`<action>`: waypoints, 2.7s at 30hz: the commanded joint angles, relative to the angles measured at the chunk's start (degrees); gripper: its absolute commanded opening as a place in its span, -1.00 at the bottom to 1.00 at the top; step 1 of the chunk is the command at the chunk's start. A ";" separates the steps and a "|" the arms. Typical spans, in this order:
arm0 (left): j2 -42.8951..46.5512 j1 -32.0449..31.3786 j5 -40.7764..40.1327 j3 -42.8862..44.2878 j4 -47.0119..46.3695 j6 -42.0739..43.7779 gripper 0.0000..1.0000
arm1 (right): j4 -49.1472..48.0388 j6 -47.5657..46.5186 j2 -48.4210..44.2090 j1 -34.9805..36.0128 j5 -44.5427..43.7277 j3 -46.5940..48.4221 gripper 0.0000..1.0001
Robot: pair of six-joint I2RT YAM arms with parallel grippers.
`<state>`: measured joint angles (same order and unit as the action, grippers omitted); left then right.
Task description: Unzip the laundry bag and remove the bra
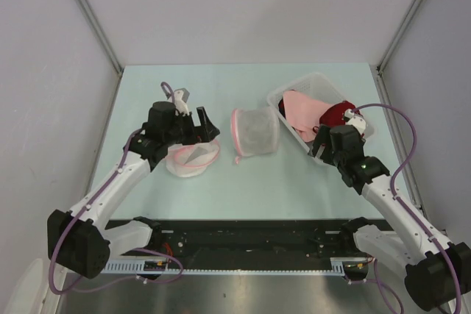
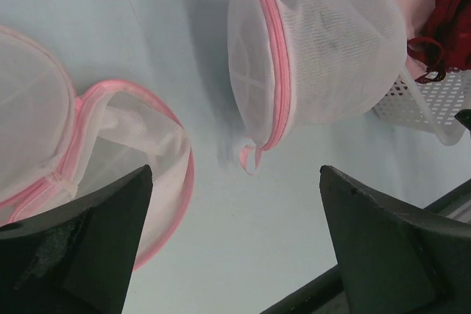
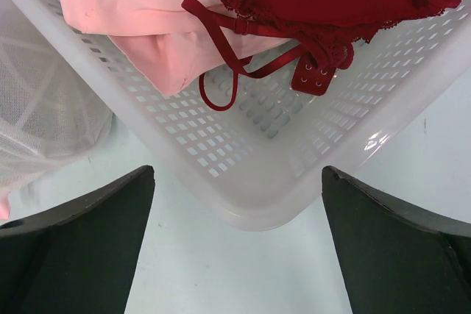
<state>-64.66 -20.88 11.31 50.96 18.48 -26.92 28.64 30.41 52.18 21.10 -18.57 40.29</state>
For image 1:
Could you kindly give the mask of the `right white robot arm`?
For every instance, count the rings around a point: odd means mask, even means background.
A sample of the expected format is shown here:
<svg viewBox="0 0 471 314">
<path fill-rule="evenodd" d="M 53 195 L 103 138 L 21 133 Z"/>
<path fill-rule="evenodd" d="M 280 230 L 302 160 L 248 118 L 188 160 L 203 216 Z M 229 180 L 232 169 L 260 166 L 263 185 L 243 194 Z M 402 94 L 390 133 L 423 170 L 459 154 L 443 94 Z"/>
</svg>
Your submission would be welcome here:
<svg viewBox="0 0 471 314">
<path fill-rule="evenodd" d="M 348 256 L 372 255 L 399 278 L 414 303 L 424 311 L 470 292 L 470 248 L 454 244 L 391 186 L 386 166 L 364 153 L 365 141 L 352 125 L 322 125 L 312 155 L 335 167 L 345 185 L 353 188 L 385 218 L 397 237 L 385 236 L 365 218 L 354 220 L 351 231 L 339 238 Z"/>
</svg>

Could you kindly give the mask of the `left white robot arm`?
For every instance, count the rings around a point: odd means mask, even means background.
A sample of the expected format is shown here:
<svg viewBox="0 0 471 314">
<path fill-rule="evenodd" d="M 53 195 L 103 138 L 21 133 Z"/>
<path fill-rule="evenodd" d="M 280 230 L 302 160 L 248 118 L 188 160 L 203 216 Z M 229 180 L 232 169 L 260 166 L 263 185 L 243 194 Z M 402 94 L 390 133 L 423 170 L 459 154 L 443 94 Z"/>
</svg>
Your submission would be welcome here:
<svg viewBox="0 0 471 314">
<path fill-rule="evenodd" d="M 161 250 L 158 224 L 137 217 L 112 229 L 107 224 L 132 189 L 146 178 L 174 145 L 209 143 L 219 136 L 204 107 L 198 107 L 199 125 L 169 101 L 155 102 L 146 122 L 131 133 L 121 159 L 103 181 L 81 201 L 47 220 L 50 270 L 61 265 L 93 279 L 110 258 L 136 249 L 153 255 Z"/>
</svg>

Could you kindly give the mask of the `round mesh laundry bag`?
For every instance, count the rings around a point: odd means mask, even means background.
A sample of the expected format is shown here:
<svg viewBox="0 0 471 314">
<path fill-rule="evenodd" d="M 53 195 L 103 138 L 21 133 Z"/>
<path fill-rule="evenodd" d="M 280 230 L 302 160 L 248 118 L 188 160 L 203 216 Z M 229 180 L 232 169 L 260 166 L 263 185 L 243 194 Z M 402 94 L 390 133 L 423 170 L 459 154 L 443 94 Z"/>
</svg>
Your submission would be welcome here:
<svg viewBox="0 0 471 314">
<path fill-rule="evenodd" d="M 244 157 L 275 153 L 280 142 L 280 122 L 273 107 L 234 109 L 230 131 L 236 151 L 235 163 Z"/>
</svg>

